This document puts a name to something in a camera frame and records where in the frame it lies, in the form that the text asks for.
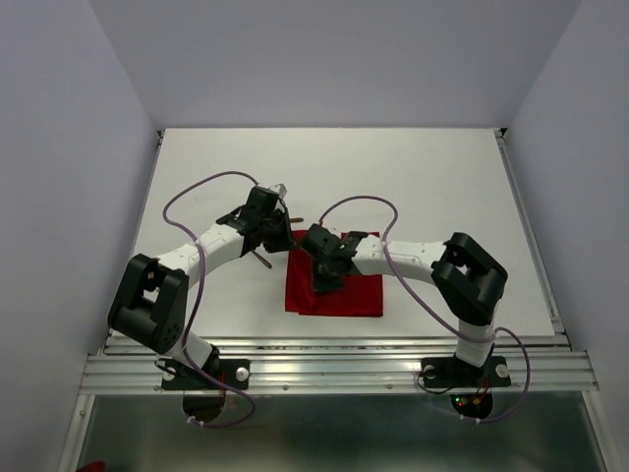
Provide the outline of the red cloth napkin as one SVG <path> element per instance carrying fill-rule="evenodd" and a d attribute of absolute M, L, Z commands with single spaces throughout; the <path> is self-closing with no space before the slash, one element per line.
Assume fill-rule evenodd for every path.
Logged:
<path fill-rule="evenodd" d="M 345 275 L 345 286 L 325 295 L 315 295 L 311 258 L 301 249 L 289 252 L 285 278 L 287 312 L 302 316 L 380 318 L 383 316 L 381 275 Z"/>

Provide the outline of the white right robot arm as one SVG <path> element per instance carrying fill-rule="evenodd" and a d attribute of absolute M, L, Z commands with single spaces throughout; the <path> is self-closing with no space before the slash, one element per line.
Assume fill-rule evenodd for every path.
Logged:
<path fill-rule="evenodd" d="M 317 295 L 338 292 L 351 275 L 395 277 L 405 289 L 417 280 L 438 290 L 458 327 L 452 372 L 473 384 L 487 372 L 494 345 L 494 315 L 508 273 L 466 233 L 455 232 L 444 242 L 388 241 L 384 234 L 351 231 L 343 237 L 314 224 L 300 241 L 312 264 L 312 286 Z"/>

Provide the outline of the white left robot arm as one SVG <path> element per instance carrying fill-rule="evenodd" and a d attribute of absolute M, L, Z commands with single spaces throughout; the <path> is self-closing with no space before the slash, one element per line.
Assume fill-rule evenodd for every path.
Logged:
<path fill-rule="evenodd" d="M 185 366 L 195 386 L 219 376 L 219 351 L 185 326 L 189 290 L 202 288 L 215 269 L 263 247 L 269 253 L 296 247 L 286 188 L 253 187 L 246 202 L 218 218 L 207 231 L 175 250 L 133 256 L 108 314 L 110 328 Z"/>

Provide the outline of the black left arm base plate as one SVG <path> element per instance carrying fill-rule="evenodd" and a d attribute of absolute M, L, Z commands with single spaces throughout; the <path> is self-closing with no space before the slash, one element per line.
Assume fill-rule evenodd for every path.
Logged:
<path fill-rule="evenodd" d="M 206 375 L 169 358 L 158 358 L 155 367 L 161 372 L 160 388 L 165 391 L 219 390 Z M 249 388 L 251 361 L 244 358 L 221 359 L 218 369 L 210 374 L 217 382 L 238 390 Z"/>

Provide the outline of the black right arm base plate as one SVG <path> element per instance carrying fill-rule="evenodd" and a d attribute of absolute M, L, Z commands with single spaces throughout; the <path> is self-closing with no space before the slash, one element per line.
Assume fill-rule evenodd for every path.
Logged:
<path fill-rule="evenodd" d="M 474 367 L 456 357 L 427 357 L 421 361 L 419 377 L 428 389 L 509 387 L 511 379 L 506 360 L 489 356 L 481 367 Z"/>

